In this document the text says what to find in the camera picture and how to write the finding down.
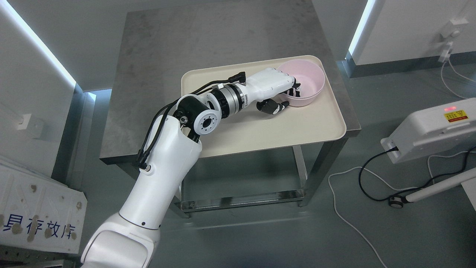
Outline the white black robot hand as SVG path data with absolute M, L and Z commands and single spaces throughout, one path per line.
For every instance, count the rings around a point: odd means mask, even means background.
M 266 68 L 236 84 L 241 91 L 242 108 L 257 101 L 257 109 L 266 114 L 277 114 L 289 106 L 288 101 L 277 103 L 273 97 L 291 89 L 299 90 L 300 86 L 296 78 L 275 68 Z

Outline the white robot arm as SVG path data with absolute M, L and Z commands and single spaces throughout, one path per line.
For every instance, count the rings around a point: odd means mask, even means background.
M 83 268 L 146 268 L 160 242 L 160 227 L 176 191 L 211 133 L 231 109 L 243 108 L 238 85 L 245 72 L 212 81 L 161 108 L 138 151 L 138 178 L 119 212 L 93 234 Z

